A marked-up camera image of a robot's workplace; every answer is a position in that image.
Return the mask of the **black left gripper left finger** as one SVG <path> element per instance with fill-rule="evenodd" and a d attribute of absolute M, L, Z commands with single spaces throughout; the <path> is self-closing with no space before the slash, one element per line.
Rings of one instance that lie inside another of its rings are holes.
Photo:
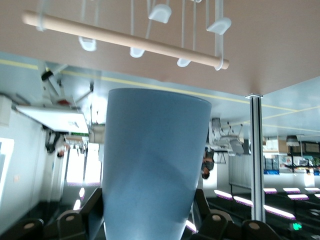
<path fill-rule="evenodd" d="M 97 188 L 79 210 L 63 212 L 53 223 L 42 219 L 22 220 L 0 238 L 2 240 L 93 240 L 104 222 L 102 189 Z"/>

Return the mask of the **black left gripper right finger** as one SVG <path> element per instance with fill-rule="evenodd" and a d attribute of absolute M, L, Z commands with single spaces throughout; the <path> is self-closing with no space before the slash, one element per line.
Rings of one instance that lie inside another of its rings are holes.
<path fill-rule="evenodd" d="M 192 213 L 195 214 L 195 228 L 186 226 L 185 240 L 280 240 L 281 237 L 266 223 L 245 220 L 237 225 L 231 216 L 221 210 L 210 209 L 204 191 L 197 189 L 194 195 Z"/>

